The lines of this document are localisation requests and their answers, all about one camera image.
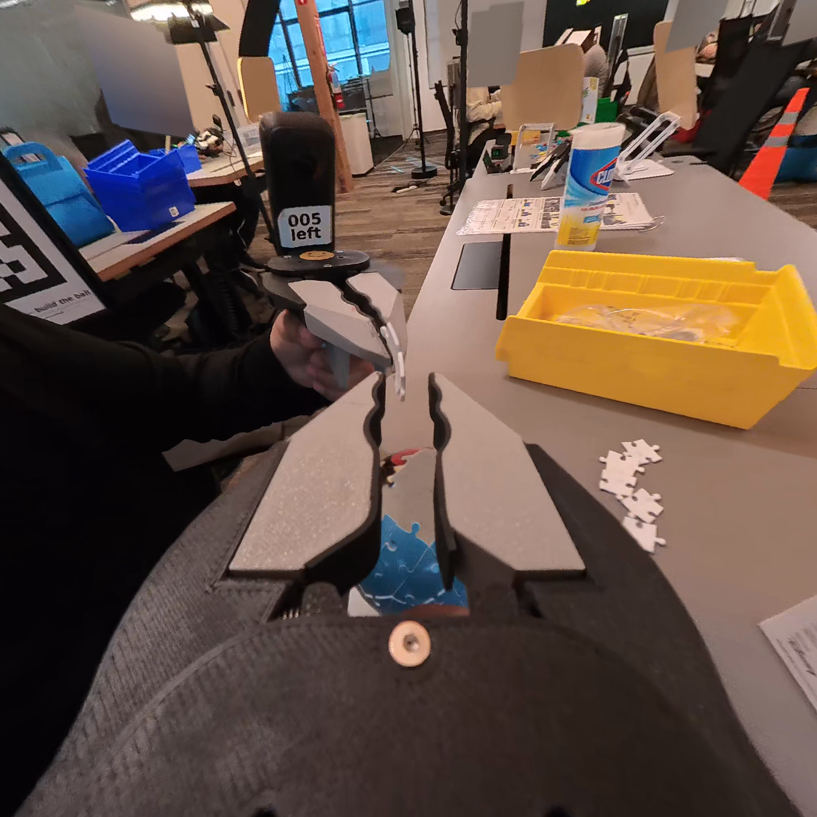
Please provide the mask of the orange traffic cone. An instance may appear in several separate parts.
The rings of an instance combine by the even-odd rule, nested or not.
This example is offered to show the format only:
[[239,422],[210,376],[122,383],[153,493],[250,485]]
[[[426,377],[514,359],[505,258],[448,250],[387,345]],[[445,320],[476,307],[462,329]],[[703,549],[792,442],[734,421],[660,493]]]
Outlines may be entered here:
[[809,89],[803,87],[791,98],[766,142],[741,176],[739,185],[742,189],[763,200],[769,198],[808,93]]

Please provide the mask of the cluster of white jigsaw parts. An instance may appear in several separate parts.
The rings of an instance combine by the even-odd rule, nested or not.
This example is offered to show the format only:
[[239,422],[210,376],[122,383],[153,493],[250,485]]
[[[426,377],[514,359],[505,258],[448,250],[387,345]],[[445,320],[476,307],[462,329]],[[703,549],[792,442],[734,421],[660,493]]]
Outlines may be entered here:
[[624,530],[641,550],[653,556],[667,542],[659,535],[658,519],[664,513],[662,497],[640,486],[639,479],[650,465],[663,460],[659,444],[644,439],[624,441],[621,449],[599,457],[599,490],[612,496],[624,509]]

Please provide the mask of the pale wooden board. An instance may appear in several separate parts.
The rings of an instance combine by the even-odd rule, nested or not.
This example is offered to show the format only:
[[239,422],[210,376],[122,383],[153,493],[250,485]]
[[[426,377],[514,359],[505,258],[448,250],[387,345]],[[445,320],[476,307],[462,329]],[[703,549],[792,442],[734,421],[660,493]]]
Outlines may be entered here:
[[576,128],[583,108],[583,54],[572,43],[522,52],[514,81],[501,87],[505,129],[534,123]]
[[695,72],[696,46],[670,50],[671,22],[654,26],[654,62],[658,88],[659,114],[673,113],[679,127],[692,129],[698,119],[698,85]]
[[282,110],[274,63],[269,56],[240,56],[238,72],[243,107],[251,124]]

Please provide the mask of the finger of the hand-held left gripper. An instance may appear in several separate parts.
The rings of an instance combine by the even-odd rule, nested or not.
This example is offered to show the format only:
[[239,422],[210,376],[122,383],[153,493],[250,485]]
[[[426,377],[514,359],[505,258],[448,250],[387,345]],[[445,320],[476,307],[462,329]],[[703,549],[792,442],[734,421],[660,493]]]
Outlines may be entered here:
[[405,355],[408,330],[401,292],[378,272],[361,272],[347,279],[346,294],[371,319],[390,357]]
[[296,281],[289,288],[303,302],[306,327],[331,346],[387,371],[392,358],[373,320],[329,281]]

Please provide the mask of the clear plastic bag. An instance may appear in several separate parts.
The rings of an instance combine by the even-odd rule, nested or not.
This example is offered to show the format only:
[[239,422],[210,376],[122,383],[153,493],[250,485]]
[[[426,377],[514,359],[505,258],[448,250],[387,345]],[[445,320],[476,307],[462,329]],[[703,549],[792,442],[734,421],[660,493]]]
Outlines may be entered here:
[[552,318],[556,323],[692,343],[725,342],[739,316],[724,306],[686,304],[658,307],[583,305]]

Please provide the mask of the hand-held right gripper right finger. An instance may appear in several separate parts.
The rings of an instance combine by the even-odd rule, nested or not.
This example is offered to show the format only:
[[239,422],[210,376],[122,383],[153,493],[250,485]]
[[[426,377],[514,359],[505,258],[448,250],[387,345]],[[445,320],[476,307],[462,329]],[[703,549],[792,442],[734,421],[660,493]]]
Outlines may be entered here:
[[519,434],[439,373],[434,423],[434,545],[440,577],[468,591],[577,578],[586,566]]

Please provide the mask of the person's left hand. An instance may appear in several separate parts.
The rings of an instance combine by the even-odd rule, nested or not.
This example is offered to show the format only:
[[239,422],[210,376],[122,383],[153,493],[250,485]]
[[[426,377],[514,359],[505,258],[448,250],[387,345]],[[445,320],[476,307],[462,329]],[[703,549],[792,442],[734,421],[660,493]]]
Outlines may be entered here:
[[336,401],[374,373],[371,362],[351,356],[346,386],[332,372],[328,349],[288,310],[275,318],[270,335],[271,350],[294,383],[311,388],[330,402]]

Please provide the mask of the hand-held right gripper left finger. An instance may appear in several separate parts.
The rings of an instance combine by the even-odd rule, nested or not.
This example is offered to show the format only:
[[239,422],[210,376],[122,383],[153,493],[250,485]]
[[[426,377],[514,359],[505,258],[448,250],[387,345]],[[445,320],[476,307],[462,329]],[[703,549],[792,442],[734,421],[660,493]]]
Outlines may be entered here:
[[283,445],[227,566],[231,578],[353,587],[381,548],[381,423],[373,373]]

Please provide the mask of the printed papers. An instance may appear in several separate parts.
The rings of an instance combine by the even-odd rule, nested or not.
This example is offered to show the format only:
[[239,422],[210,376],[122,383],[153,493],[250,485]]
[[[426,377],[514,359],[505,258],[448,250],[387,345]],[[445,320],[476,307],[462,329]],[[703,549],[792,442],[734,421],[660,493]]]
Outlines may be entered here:
[[[478,202],[457,233],[461,236],[518,233],[556,233],[560,227],[559,197],[523,197],[487,199]],[[637,193],[612,193],[603,207],[570,208],[571,226],[600,230],[636,230],[655,228],[662,217],[652,217]]]

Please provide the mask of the blue plastic bin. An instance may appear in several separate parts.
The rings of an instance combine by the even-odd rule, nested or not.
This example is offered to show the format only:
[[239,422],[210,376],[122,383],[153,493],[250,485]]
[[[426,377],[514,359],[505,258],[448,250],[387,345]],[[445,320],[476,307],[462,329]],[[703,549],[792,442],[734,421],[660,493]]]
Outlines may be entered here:
[[84,175],[118,230],[158,230],[195,209],[185,165],[194,152],[186,147],[143,153],[125,140],[91,160]]

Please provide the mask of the blue puzzle ball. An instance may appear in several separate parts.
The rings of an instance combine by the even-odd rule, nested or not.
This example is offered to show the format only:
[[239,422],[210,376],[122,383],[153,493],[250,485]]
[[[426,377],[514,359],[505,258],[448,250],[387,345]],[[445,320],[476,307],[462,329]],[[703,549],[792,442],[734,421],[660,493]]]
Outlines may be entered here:
[[459,580],[447,590],[434,536],[434,448],[408,448],[382,461],[381,550],[349,596],[351,616],[404,614],[419,606],[468,609]]

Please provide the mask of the white printed paper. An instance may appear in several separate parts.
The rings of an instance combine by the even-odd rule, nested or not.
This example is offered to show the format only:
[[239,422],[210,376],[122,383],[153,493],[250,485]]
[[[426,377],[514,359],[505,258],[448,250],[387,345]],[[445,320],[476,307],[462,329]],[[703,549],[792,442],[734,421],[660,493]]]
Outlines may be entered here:
[[816,709],[816,596],[759,623],[812,709]]

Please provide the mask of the wooden desk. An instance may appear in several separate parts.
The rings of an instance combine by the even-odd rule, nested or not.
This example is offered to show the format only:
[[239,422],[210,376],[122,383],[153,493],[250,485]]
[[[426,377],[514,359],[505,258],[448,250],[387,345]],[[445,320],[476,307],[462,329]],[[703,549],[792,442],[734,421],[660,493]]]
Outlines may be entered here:
[[194,210],[158,230],[117,231],[80,249],[80,254],[102,281],[111,281],[132,269],[157,260],[169,249],[202,233],[236,210],[229,202],[196,205]]

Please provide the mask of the yellow plastic bin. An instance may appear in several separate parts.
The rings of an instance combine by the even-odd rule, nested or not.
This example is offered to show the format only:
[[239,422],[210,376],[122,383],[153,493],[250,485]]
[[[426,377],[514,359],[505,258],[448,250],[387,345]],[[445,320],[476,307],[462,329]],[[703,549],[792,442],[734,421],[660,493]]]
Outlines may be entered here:
[[[699,344],[552,320],[583,305],[682,303],[724,306],[739,327]],[[815,373],[815,309],[793,265],[553,250],[496,358],[519,380],[747,430]]]

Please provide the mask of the white puzzle piece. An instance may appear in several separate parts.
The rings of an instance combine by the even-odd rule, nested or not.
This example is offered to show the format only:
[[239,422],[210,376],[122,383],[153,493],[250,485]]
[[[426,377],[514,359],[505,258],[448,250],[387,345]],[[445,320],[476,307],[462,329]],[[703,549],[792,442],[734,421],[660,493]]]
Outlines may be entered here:
[[386,350],[391,357],[394,371],[394,390],[398,399],[404,402],[406,395],[406,373],[405,373],[405,350],[401,336],[391,322],[386,322],[381,327],[381,335],[385,343]]

